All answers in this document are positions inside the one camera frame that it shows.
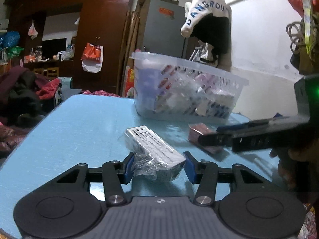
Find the blue table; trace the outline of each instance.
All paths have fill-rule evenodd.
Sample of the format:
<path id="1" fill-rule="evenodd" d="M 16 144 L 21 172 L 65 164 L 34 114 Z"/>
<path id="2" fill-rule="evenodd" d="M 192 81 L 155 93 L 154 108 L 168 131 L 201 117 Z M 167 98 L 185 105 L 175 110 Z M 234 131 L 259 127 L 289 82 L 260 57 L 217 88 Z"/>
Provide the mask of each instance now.
<path id="1" fill-rule="evenodd" d="M 231 123 L 247 122 L 232 114 Z M 241 163 L 263 177 L 273 180 L 278 159 L 269 158 L 270 150 L 234 154 L 225 150 L 211 157 L 187 141 L 188 124 L 145 119 L 135 110 L 134 101 L 107 96 L 70 97 L 26 137 L 0 170 L 0 233 L 21 238 L 13 220 L 13 208 L 23 196 L 63 173 L 77 163 L 100 167 L 110 160 L 123 160 L 129 153 L 122 134 L 126 128 L 146 125 L 179 152 L 190 151 L 201 159 L 231 168 Z M 178 196 L 192 199 L 197 185 L 189 183 L 184 170 L 170 183 L 134 177 L 123 189 L 132 196 Z M 104 199 L 101 183 L 91 184 L 91 193 Z M 216 200 L 229 193 L 228 184 L 218 184 Z"/>

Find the blue plastic bag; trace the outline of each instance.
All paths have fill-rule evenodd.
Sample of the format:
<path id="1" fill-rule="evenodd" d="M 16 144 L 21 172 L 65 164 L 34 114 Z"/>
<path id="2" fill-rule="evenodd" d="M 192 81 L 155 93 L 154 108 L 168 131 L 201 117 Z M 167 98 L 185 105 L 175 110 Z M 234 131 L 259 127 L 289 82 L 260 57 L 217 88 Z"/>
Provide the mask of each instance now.
<path id="1" fill-rule="evenodd" d="M 20 34 L 17 31 L 9 31 L 4 35 L 2 47 L 15 47 L 19 44 Z"/>

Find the white plastic basket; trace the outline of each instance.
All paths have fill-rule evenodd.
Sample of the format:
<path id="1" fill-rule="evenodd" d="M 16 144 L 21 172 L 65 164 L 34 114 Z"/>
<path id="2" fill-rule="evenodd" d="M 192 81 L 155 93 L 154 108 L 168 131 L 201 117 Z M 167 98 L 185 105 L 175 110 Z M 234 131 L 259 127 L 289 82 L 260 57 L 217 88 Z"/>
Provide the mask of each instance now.
<path id="1" fill-rule="evenodd" d="M 135 60 L 135 107 L 138 114 L 147 118 L 225 123 L 243 86 L 249 83 L 230 72 L 181 58 L 147 52 L 133 52 L 131 58 Z M 172 96 L 172 87 L 179 85 L 181 79 L 184 84 L 199 87 L 200 92 L 195 96 Z M 227 96 L 216 95 L 217 90 Z"/>

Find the red clothing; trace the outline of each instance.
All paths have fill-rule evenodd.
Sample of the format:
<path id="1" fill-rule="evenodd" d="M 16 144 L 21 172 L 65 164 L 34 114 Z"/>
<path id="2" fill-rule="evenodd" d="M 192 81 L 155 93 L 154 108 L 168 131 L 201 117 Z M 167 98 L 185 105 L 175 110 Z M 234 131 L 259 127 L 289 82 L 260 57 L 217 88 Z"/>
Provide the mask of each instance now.
<path id="1" fill-rule="evenodd" d="M 9 92 L 12 90 L 19 77 L 25 71 L 30 70 L 28 68 L 16 66 L 11 68 L 9 72 L 6 72 L 4 75 L 0 76 L 0 111 L 6 108 L 8 104 Z M 43 75 L 35 75 L 35 84 L 38 90 L 40 90 L 46 83 L 49 82 L 49 80 Z"/>
<path id="2" fill-rule="evenodd" d="M 45 86 L 43 86 L 40 91 L 36 92 L 36 94 L 39 96 L 40 100 L 49 100 L 55 96 L 59 84 L 60 79 L 56 78 L 53 81 L 47 83 Z"/>
<path id="3" fill-rule="evenodd" d="M 100 90 L 100 91 L 96 91 L 94 93 L 91 93 L 90 91 L 86 90 L 86 91 L 82 91 L 82 94 L 89 94 L 89 95 L 103 95 L 103 96 L 113 96 L 113 97 L 120 97 L 117 94 L 114 93 L 108 93 L 106 91 Z"/>

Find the pile of clothes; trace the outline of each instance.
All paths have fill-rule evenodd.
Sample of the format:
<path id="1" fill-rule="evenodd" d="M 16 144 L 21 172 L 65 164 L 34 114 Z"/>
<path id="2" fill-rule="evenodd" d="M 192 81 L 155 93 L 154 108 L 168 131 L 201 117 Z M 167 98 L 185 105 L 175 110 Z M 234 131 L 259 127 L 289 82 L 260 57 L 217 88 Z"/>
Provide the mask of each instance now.
<path id="1" fill-rule="evenodd" d="M 24 139 L 28 130 L 0 125 L 0 159 L 8 157 L 14 148 Z"/>
<path id="2" fill-rule="evenodd" d="M 57 105 L 59 79 L 15 66 L 0 76 L 0 159 Z"/>
<path id="3" fill-rule="evenodd" d="M 112 96 L 112 97 L 120 97 L 117 94 L 114 93 L 109 93 L 103 90 L 95 91 L 95 92 L 90 92 L 89 90 L 85 90 L 81 92 L 82 94 L 88 94 L 88 95 L 102 95 L 102 96 Z"/>
<path id="4" fill-rule="evenodd" d="M 0 77 L 0 122 L 19 125 L 19 116 L 46 115 L 54 107 L 43 106 L 55 96 L 60 80 L 49 82 L 47 77 L 27 68 L 16 66 Z"/>

